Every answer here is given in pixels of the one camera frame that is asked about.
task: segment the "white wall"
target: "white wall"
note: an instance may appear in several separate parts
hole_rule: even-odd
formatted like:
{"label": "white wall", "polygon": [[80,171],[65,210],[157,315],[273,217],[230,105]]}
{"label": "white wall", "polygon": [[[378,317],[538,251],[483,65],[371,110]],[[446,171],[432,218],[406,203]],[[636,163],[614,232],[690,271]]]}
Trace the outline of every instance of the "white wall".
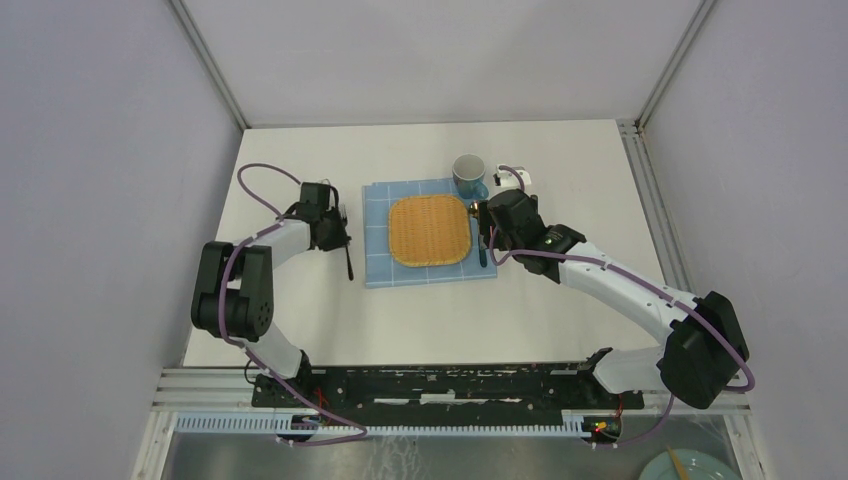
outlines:
{"label": "white wall", "polygon": [[127,478],[240,136],[164,1],[6,1],[0,45],[0,478]]}
{"label": "white wall", "polygon": [[648,126],[701,292],[739,314],[774,478],[845,478],[848,2],[721,2]]}
{"label": "white wall", "polygon": [[186,0],[253,125],[635,118],[698,0]]}

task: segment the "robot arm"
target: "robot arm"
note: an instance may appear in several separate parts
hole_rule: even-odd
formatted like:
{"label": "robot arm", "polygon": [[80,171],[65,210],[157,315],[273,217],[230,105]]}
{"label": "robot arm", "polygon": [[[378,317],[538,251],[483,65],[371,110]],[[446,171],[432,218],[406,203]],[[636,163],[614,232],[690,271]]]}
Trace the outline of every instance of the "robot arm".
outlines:
{"label": "robot arm", "polygon": [[[330,194],[335,204],[330,202]],[[309,365],[306,354],[291,344],[273,324],[273,270],[293,256],[308,250],[330,251],[348,248],[350,237],[347,218],[338,204],[338,192],[323,183],[303,183],[300,201],[292,205],[283,219],[259,232],[256,241],[244,248],[236,259],[231,278],[241,280],[236,288],[227,287],[225,325],[228,336],[244,345],[269,369],[282,378],[294,378]],[[203,247],[191,306],[191,321],[196,328],[221,338],[218,326],[218,297],[232,243],[209,242]],[[348,277],[353,269],[348,254]]]}
{"label": "robot arm", "polygon": [[684,308],[699,314],[740,357],[748,359],[733,306],[722,295],[710,292],[700,299],[642,279],[581,233],[564,225],[545,225],[538,199],[521,190],[472,204],[470,212],[490,247],[510,251],[531,273],[595,297],[657,340],[659,346],[653,348],[603,349],[584,364],[610,393],[668,390],[696,408],[712,404],[739,366]]}
{"label": "robot arm", "polygon": [[[335,204],[330,202],[331,193]],[[739,357],[748,359],[730,301],[715,292],[701,299],[643,280],[587,242],[581,233],[564,225],[545,225],[537,207],[537,198],[508,190],[472,204],[471,214],[478,219],[479,233],[490,248],[509,251],[531,273],[592,295],[636,322],[659,343],[658,347],[634,351],[605,348],[580,368],[591,372],[610,393],[668,390],[695,408],[709,407],[739,366],[699,322],[708,322]],[[242,249],[230,278],[222,277],[233,245],[207,243],[195,285],[192,323],[221,338],[218,299],[222,282],[240,279],[237,288],[226,287],[224,325],[228,336],[279,377],[304,380],[302,377],[311,371],[308,357],[271,321],[272,271],[307,250],[347,249],[350,237],[346,225],[335,189],[304,183],[300,201]],[[348,276],[353,280],[349,255]],[[687,311],[695,312],[701,320]]]}

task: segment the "woven placemat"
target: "woven placemat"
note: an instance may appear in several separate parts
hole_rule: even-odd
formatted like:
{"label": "woven placemat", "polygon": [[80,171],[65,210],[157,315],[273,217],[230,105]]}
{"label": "woven placemat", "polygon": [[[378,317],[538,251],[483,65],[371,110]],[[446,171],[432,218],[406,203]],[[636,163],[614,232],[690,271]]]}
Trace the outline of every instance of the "woven placemat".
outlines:
{"label": "woven placemat", "polygon": [[468,213],[453,195],[407,197],[389,210],[389,252],[401,265],[450,265],[470,249]]}

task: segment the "white cable carrier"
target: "white cable carrier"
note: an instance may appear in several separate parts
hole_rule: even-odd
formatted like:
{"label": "white cable carrier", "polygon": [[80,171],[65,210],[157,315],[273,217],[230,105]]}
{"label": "white cable carrier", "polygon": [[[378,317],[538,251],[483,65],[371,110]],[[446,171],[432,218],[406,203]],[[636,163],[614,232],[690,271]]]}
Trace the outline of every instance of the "white cable carrier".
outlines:
{"label": "white cable carrier", "polygon": [[[181,413],[174,427],[179,433],[244,433],[268,435],[350,435],[351,427],[293,427],[288,413]],[[466,427],[367,427],[369,436],[433,437],[574,437],[587,438],[582,431],[583,416],[563,415],[562,425],[466,426]]]}

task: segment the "blue mug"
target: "blue mug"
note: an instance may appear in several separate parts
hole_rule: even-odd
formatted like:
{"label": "blue mug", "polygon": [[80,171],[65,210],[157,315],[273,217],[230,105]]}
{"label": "blue mug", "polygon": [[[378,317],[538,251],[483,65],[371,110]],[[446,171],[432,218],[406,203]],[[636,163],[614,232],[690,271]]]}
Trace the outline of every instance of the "blue mug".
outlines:
{"label": "blue mug", "polygon": [[486,164],[477,155],[463,155],[453,162],[453,183],[459,196],[469,200],[488,198],[489,189],[483,184]]}

